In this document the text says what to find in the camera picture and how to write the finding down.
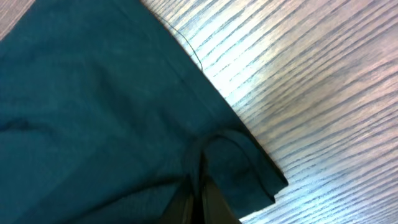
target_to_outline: tabletop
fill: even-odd
[[[244,223],[398,223],[398,1],[143,2],[289,181]]]

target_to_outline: wooden surface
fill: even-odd
[[[31,2],[0,2],[0,38]],[[398,1],[144,3],[290,182],[246,223],[398,223]]]

